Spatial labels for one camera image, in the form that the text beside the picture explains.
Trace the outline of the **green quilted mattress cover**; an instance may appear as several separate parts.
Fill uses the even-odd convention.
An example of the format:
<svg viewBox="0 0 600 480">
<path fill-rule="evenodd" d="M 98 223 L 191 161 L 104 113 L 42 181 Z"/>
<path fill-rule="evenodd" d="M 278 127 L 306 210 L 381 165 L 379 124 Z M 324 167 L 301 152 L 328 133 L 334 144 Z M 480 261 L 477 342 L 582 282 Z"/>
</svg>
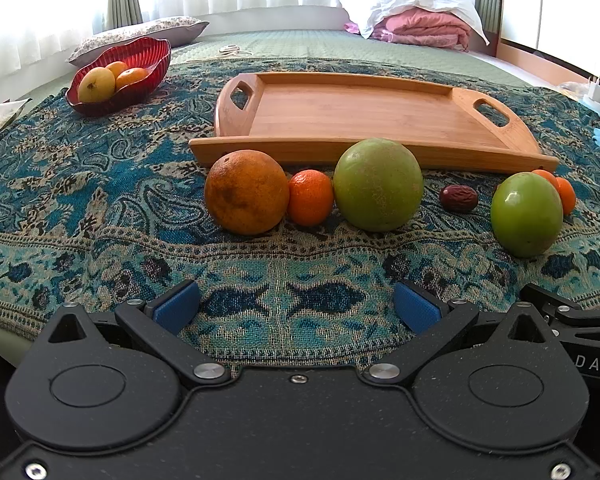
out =
<svg viewBox="0 0 600 480">
<path fill-rule="evenodd" d="M 482 79 L 491 84 L 527 85 L 520 77 L 466 52 L 388 44 L 343 30 L 267 30 L 202 35 L 192 44 L 172 51 L 174 64 L 216 58 L 327 58 L 433 70 Z"/>
</svg>

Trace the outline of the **orange in bowl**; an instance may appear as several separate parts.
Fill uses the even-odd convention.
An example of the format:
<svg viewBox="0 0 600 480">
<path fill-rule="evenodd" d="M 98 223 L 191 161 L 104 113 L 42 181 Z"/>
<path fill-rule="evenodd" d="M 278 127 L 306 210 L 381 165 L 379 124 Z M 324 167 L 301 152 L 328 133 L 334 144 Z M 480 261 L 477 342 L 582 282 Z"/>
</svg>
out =
<svg viewBox="0 0 600 480">
<path fill-rule="evenodd" d="M 143 67 L 128 68 L 118 78 L 116 78 L 116 90 L 119 91 L 129 84 L 135 84 L 142 81 L 148 75 L 148 70 Z"/>
<path fill-rule="evenodd" d="M 110 72 L 114 74 L 114 78 L 118 78 L 128 68 L 129 66 L 122 61 L 111 62 L 106 66 L 106 69 L 110 70 Z"/>
</svg>

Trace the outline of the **yellow mango in bowl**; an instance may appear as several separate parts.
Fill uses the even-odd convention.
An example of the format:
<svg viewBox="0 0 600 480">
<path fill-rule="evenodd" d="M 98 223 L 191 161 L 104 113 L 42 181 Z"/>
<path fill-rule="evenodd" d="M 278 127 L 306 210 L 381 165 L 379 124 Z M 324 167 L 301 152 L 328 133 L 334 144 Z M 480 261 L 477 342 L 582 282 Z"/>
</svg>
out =
<svg viewBox="0 0 600 480">
<path fill-rule="evenodd" d="M 81 80 L 78 100 L 82 103 L 101 103 L 109 100 L 116 91 L 116 77 L 106 67 L 92 68 Z"/>
</svg>

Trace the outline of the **small green apple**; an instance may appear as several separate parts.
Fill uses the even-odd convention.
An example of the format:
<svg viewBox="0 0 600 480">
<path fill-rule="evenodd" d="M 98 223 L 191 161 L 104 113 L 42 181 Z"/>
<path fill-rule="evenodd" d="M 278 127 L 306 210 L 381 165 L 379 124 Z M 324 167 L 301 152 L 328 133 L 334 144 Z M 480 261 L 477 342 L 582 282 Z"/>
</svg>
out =
<svg viewBox="0 0 600 480">
<path fill-rule="evenodd" d="M 556 188 L 533 172 L 508 177 L 492 197 L 493 234 L 516 258 L 544 254 L 558 239 L 563 221 L 562 200 Z"/>
</svg>

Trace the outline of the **floral grey pillow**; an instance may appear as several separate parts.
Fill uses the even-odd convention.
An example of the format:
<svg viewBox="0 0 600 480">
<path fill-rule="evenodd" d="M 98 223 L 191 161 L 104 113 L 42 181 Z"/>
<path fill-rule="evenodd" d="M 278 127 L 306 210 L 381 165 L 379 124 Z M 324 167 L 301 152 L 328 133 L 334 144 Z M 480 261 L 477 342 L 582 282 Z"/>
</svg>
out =
<svg viewBox="0 0 600 480">
<path fill-rule="evenodd" d="M 168 40 L 172 47 L 186 46 L 197 39 L 208 25 L 208 21 L 191 16 L 171 16 L 105 30 L 82 41 L 69 55 L 67 62 L 76 67 L 83 67 L 93 63 L 105 50 L 140 37 Z"/>
</svg>

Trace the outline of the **dark red jujube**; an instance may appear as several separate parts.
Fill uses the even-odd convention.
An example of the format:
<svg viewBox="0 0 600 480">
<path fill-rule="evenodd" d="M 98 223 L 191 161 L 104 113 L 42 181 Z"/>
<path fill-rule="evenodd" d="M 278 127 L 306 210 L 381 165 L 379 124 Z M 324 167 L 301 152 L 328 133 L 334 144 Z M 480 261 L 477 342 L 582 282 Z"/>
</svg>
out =
<svg viewBox="0 0 600 480">
<path fill-rule="evenodd" d="M 456 214 L 469 214 L 479 201 L 478 193 L 468 185 L 447 185 L 439 193 L 442 208 Z"/>
</svg>

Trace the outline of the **pink folded blanket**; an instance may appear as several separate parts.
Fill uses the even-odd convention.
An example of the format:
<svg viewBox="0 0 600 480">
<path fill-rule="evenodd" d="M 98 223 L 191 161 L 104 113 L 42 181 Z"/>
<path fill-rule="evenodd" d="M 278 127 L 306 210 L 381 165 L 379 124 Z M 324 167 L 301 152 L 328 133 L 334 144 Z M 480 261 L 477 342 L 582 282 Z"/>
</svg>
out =
<svg viewBox="0 0 600 480">
<path fill-rule="evenodd" d="M 471 38 L 478 36 L 468 23 L 449 11 L 407 9 L 384 18 L 370 38 L 388 44 L 410 44 L 454 51 L 468 51 Z"/>
</svg>

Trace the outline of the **wooden serving tray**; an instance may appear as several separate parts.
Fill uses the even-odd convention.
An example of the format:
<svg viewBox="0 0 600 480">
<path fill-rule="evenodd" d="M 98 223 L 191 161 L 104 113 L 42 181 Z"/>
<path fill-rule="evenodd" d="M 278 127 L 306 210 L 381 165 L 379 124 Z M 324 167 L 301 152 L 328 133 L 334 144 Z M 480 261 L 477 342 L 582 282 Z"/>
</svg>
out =
<svg viewBox="0 0 600 480">
<path fill-rule="evenodd" d="M 216 101 L 214 135 L 189 147 L 202 166 L 237 150 L 265 152 L 281 165 L 328 166 L 367 138 L 403 144 L 424 169 L 558 166 L 509 107 L 482 92 L 361 74 L 240 74 Z"/>
</svg>

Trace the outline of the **front orange in bowl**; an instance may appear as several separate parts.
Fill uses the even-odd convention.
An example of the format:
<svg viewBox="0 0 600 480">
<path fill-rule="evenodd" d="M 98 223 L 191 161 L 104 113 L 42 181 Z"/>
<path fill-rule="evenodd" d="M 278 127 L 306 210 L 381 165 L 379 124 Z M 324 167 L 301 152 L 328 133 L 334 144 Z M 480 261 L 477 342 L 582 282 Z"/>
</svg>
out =
<svg viewBox="0 0 600 480">
<path fill-rule="evenodd" d="M 116 78 L 116 90 L 119 91 L 129 84 L 135 84 L 142 81 L 148 75 L 148 70 L 143 67 L 128 68 L 118 78 Z"/>
</svg>

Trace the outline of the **large green apple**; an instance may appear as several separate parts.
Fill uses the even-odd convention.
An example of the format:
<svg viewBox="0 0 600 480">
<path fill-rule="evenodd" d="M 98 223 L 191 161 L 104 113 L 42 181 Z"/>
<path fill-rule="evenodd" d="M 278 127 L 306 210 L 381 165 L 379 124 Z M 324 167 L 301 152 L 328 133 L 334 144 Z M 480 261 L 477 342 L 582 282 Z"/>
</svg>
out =
<svg viewBox="0 0 600 480">
<path fill-rule="evenodd" d="M 353 144 L 337 162 L 332 178 L 340 214 L 352 226 L 388 232 L 417 211 L 424 179 L 413 153 L 398 142 L 371 138 Z"/>
</svg>

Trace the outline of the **small tangerine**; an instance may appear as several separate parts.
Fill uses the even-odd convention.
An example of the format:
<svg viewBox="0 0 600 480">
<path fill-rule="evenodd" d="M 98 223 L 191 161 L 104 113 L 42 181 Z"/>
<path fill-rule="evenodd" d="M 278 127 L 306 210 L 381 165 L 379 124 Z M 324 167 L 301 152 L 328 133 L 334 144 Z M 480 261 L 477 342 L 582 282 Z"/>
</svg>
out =
<svg viewBox="0 0 600 480">
<path fill-rule="evenodd" d="M 314 169 L 302 170 L 289 180 L 288 217 L 298 226 L 318 226 L 332 212 L 334 199 L 329 176 Z"/>
</svg>

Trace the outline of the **large brownish orange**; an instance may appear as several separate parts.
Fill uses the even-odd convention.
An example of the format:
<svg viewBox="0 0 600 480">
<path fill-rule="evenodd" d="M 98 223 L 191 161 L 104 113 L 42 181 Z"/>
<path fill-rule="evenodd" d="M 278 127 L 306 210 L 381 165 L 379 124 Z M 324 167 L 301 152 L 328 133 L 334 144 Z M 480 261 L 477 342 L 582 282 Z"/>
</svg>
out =
<svg viewBox="0 0 600 480">
<path fill-rule="evenodd" d="M 219 158 L 204 185 L 204 204 L 223 229 L 258 235 L 282 221 L 289 202 L 286 174 L 261 151 L 239 150 Z"/>
</svg>

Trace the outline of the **red glass fruit bowl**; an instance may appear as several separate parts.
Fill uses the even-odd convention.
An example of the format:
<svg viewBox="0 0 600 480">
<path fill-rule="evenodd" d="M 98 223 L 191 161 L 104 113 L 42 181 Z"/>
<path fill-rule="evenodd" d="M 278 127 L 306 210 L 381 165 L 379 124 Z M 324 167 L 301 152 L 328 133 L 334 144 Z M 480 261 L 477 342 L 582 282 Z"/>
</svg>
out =
<svg viewBox="0 0 600 480">
<path fill-rule="evenodd" d="M 66 92 L 70 106 L 84 116 L 104 116 L 147 98 L 166 76 L 171 44 L 140 37 L 110 47 L 80 68 Z"/>
</svg>

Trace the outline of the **teal paisley patterned cloth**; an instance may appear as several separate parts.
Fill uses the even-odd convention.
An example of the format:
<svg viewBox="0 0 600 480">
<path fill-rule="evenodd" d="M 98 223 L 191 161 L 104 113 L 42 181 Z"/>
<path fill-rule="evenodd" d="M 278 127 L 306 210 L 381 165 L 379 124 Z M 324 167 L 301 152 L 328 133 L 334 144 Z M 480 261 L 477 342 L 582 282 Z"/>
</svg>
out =
<svg viewBox="0 0 600 480">
<path fill-rule="evenodd" d="M 189 140 L 212 133 L 230 78 L 309 70 L 452 84 L 509 106 L 576 191 L 558 241 L 538 258 L 510 256 L 490 226 L 498 178 L 441 171 L 426 173 L 418 213 L 391 233 L 365 233 L 340 214 L 256 238 L 221 230 L 204 208 L 206 173 Z M 392 306 L 402 278 L 486 310 L 506 309 L 529 283 L 600 309 L 599 125 L 548 89 L 326 58 L 176 64 L 148 101 L 95 119 L 51 96 L 0 132 L 0 352 L 19 360 L 9 338 L 27 344 L 68 301 L 108 311 L 186 278 L 200 287 L 201 308 L 183 340 L 232 363 L 376 360 L 410 336 Z M 442 208 L 439 193 L 452 184 L 478 193 L 469 214 Z"/>
</svg>

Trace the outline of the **back orange in bowl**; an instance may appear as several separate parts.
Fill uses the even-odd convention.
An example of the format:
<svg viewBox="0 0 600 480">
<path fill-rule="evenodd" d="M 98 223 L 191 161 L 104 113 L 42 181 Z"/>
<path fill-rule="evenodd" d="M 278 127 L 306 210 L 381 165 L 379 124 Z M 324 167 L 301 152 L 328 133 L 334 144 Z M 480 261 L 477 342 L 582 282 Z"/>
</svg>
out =
<svg viewBox="0 0 600 480">
<path fill-rule="evenodd" d="M 118 78 L 128 68 L 129 66 L 122 61 L 111 62 L 106 66 L 106 69 L 110 70 L 110 72 L 114 74 L 114 78 Z"/>
</svg>

